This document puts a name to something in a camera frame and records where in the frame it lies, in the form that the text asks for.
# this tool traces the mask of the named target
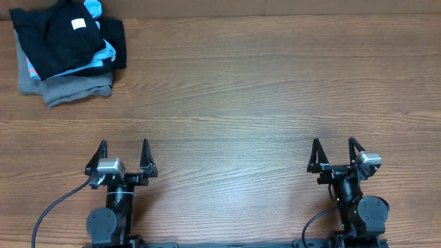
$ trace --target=black cable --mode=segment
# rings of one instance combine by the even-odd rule
[[[324,210],[323,212],[321,212],[321,213],[317,214],[316,216],[312,217],[312,219],[309,220],[308,223],[306,223],[306,225],[305,225],[305,227],[303,227],[303,231],[302,231],[302,242],[303,242],[303,246],[305,246],[305,248],[308,248],[308,247],[309,247],[308,244],[306,243],[306,239],[305,239],[306,228],[308,228],[308,226],[309,226],[313,221],[315,221],[317,218],[319,218],[319,217],[321,217],[321,216],[324,216],[325,214],[329,214],[329,213],[331,213],[332,211],[337,210],[337,209],[338,209],[338,207],[335,206],[335,207],[333,207],[333,208],[331,208],[331,209]]]
[[[37,230],[39,228],[39,225],[41,224],[41,221],[43,220],[43,218],[46,216],[46,214],[48,214],[48,212],[54,208],[57,204],[59,204],[62,200],[66,199],[67,197],[77,193],[78,191],[80,191],[81,189],[83,189],[85,186],[87,186],[89,184],[90,178],[84,183],[82,184],[82,186],[77,187],[76,189],[72,190],[71,192],[67,193],[66,195],[62,196],[60,199],[54,201],[54,203],[52,203],[40,216],[40,218],[38,219],[37,223],[35,224],[34,227],[34,231],[32,232],[32,240],[30,242],[31,247],[35,248],[35,240],[37,239]]]
[[[303,246],[305,248],[308,248],[308,244],[306,243],[306,239],[305,239],[306,229],[308,228],[308,226],[313,221],[315,221],[316,219],[318,219],[321,216],[324,216],[325,214],[331,213],[334,210],[346,207],[347,205],[351,204],[357,198],[357,196],[360,194],[360,183],[361,183],[361,181],[360,181],[360,172],[359,172],[358,167],[357,167],[356,164],[354,165],[354,168],[355,168],[356,176],[357,176],[357,191],[356,191],[356,194],[352,197],[352,199],[349,202],[347,202],[345,204],[341,204],[340,206],[337,205],[337,206],[335,206],[335,207],[333,207],[331,209],[328,209],[328,210],[324,210],[323,212],[321,212],[321,213],[317,214],[316,216],[312,217],[312,219],[309,220],[308,223],[306,223],[306,225],[305,225],[305,227],[303,227],[303,231],[302,231],[302,243],[303,243]],[[332,193],[331,193],[331,185],[328,185],[328,192],[329,192],[329,195],[331,196],[331,199],[334,199],[332,197]]]
[[[330,184],[328,185],[328,193],[329,193],[329,197],[331,197],[331,200],[332,200],[332,201],[336,201],[336,200],[334,199],[334,197],[332,196],[331,186],[332,186],[332,184],[330,183]]]

